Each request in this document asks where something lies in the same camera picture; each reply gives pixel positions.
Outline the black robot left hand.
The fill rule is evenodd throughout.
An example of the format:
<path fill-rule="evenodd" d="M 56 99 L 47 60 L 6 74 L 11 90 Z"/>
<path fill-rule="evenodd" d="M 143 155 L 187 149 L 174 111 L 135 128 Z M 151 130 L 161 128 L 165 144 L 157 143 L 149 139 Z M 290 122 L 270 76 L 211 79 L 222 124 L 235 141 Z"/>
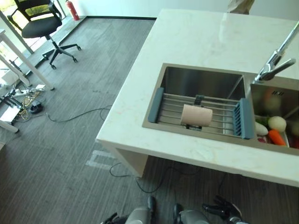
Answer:
<path fill-rule="evenodd" d="M 118 213 L 112 214 L 110 217 L 101 222 L 101 224 L 124 224 L 128 219 L 128 215 L 118 216 Z"/>

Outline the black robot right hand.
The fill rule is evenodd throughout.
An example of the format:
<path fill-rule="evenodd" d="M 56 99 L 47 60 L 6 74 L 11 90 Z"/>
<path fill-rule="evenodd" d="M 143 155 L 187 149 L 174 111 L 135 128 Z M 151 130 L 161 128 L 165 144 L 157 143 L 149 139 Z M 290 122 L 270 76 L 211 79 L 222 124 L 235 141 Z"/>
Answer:
<path fill-rule="evenodd" d="M 214 199 L 215 205 L 202 204 L 204 211 L 219 216 L 227 224 L 235 224 L 242 221 L 242 213 L 233 203 L 217 195 Z"/>

